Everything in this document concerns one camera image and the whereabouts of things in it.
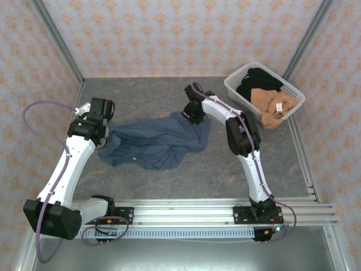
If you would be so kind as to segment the blue t-shirt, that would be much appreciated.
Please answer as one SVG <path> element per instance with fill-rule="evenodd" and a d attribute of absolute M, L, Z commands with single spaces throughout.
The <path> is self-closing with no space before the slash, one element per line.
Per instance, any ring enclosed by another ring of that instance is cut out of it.
<path fill-rule="evenodd" d="M 177 167 L 187 154 L 205 150 L 210 128 L 209 119 L 192 124 L 180 112 L 139 119 L 113 129 L 98 156 L 111 166 L 133 163 L 164 171 Z"/>

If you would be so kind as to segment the white plastic laundry basket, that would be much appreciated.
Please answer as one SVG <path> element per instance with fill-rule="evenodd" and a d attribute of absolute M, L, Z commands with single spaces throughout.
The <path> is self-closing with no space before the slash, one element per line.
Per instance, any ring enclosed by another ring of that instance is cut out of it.
<path fill-rule="evenodd" d="M 305 95 L 299 91 L 297 88 L 295 88 L 292 84 L 290 84 L 288 81 L 283 79 L 281 76 L 276 74 L 274 71 L 267 68 L 265 65 L 263 65 L 260 62 L 250 62 L 239 69 L 237 69 L 235 72 L 230 74 L 225 80 L 224 85 L 227 88 L 228 96 L 236 102 L 241 108 L 245 110 L 249 110 L 255 119 L 257 119 L 259 122 L 261 122 L 261 111 L 257 109 L 255 106 L 253 106 L 250 102 L 248 102 L 243 96 L 241 96 L 237 91 L 236 88 L 241 85 L 241 82 L 243 78 L 248 74 L 248 70 L 251 68 L 260 68 L 272 77 L 276 78 L 280 82 L 282 82 L 283 86 L 280 88 L 281 90 L 285 91 L 289 96 L 295 98 L 297 100 L 297 104 L 289 110 L 283 117 L 283 120 L 286 120 L 289 118 L 292 114 L 294 114 L 305 102 L 306 97 Z"/>

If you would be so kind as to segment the black t-shirt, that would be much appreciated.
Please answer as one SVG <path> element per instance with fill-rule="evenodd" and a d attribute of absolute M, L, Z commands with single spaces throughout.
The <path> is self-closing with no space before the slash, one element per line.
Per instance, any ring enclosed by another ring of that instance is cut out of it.
<path fill-rule="evenodd" d="M 252 89 L 276 90 L 281 91 L 283 83 L 271 76 L 269 73 L 260 68 L 250 68 L 246 76 L 242 79 L 240 85 L 236 88 L 236 92 L 251 102 Z"/>

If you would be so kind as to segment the tan t-shirt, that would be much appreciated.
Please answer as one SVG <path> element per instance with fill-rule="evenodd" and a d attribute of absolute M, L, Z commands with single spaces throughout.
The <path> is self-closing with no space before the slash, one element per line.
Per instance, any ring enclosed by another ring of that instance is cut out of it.
<path fill-rule="evenodd" d="M 277 112 L 275 104 L 283 104 L 283 112 Z M 293 109 L 298 100 L 285 91 L 252 89 L 251 104 L 261 112 L 261 123 L 265 129 L 274 130 L 283 122 L 283 117 Z"/>

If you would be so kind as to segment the aluminium frame post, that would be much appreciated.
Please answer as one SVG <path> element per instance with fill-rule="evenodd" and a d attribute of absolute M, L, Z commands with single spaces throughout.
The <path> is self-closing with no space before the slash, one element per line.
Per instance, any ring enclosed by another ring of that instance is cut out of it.
<path fill-rule="evenodd" d="M 302 58 L 306 54 L 306 51 L 311 46 L 312 41 L 315 38 L 317 32 L 322 26 L 323 21 L 328 16 L 329 11 L 331 10 L 334 2 L 335 0 L 322 0 L 321 5 L 319 6 L 317 12 L 315 13 L 315 16 L 313 17 L 310 25 L 308 26 L 305 34 L 303 35 L 297 50 L 294 52 L 283 74 L 283 79 L 289 81 L 292 75 L 294 74 Z"/>
<path fill-rule="evenodd" d="M 70 68 L 73 76 L 75 77 L 76 81 L 82 85 L 84 83 L 85 78 L 83 77 L 80 68 L 78 67 L 74 57 L 71 54 L 70 49 L 68 48 L 65 40 L 63 39 L 60 30 L 56 26 L 50 12 L 48 11 L 45 3 L 43 0 L 30 0 L 33 7 L 39 14 L 41 20 L 43 21 L 47 31 L 49 32 L 50 36 L 54 40 L 57 48 L 59 49 L 61 55 L 63 56 L 65 62 L 67 63 L 68 67 Z"/>

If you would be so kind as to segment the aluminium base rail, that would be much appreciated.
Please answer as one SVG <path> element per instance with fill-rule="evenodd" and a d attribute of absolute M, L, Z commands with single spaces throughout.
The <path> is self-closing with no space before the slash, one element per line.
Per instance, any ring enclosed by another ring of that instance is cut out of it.
<path fill-rule="evenodd" d="M 319 203 L 314 195 L 280 198 L 292 207 L 297 226 L 338 225 L 340 219 L 331 203 Z M 116 206 L 134 207 L 134 226 L 141 227 L 218 227 L 234 226 L 233 207 L 249 206 L 246 198 L 230 199 L 133 199 L 117 200 Z"/>

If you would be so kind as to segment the aluminium side rail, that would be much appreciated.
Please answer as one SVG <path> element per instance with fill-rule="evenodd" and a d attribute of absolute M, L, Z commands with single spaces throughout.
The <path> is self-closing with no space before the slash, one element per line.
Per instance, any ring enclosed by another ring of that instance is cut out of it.
<path fill-rule="evenodd" d="M 300 162 L 300 167 L 303 178 L 305 180 L 309 198 L 316 201 L 316 203 L 318 204 L 323 203 L 318 185 L 315 181 L 314 174 L 311 169 L 311 164 L 308 160 L 307 153 L 303 145 L 301 133 L 297 126 L 296 118 L 293 115 L 288 118 L 288 125 L 296 148 L 296 153 Z"/>

